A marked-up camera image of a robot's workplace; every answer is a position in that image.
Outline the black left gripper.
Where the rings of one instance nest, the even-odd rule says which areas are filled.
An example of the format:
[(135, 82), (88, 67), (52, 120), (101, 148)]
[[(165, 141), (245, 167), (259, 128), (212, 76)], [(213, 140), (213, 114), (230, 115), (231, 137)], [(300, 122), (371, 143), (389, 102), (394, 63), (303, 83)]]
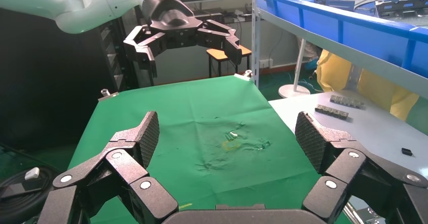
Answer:
[(136, 26), (125, 38), (129, 60), (157, 77), (155, 57), (167, 48), (203, 46), (221, 50), (235, 65), (241, 64), (242, 49), (234, 28), (215, 20), (195, 18), (180, 0), (143, 0), (142, 13), (147, 25)]

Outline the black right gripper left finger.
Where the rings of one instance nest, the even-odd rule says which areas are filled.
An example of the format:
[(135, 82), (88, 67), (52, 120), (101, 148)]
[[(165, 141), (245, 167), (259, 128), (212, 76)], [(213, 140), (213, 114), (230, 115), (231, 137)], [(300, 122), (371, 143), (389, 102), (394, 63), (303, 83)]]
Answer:
[(119, 198), (138, 223), (162, 223), (178, 202), (147, 168), (159, 139), (158, 115), (116, 132), (105, 148), (53, 180), (39, 223), (90, 223), (103, 205)]

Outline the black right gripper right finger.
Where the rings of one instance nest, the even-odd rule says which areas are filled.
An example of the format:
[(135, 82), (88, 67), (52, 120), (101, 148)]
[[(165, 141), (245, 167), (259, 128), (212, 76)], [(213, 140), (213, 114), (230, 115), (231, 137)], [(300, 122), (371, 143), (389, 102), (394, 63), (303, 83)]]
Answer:
[(320, 175), (302, 208), (334, 223), (349, 199), (364, 200), (386, 223), (427, 223), (427, 179), (368, 151), (349, 133), (300, 112), (296, 141)]

